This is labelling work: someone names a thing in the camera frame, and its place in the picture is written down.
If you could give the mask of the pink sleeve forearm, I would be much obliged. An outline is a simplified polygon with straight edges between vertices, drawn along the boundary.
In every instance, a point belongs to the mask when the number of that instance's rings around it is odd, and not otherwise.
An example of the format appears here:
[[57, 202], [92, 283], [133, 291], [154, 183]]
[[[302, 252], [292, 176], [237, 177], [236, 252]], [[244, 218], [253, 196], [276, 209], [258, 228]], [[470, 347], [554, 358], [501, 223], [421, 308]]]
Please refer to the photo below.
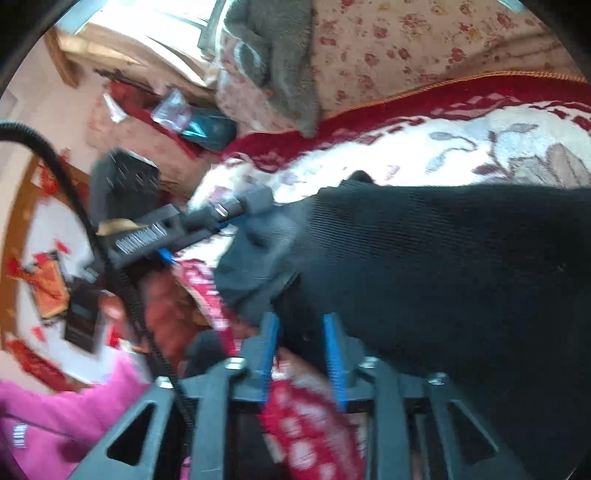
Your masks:
[[65, 479], [144, 393], [131, 356], [108, 379], [79, 392], [40, 394], [1, 382], [1, 477]]

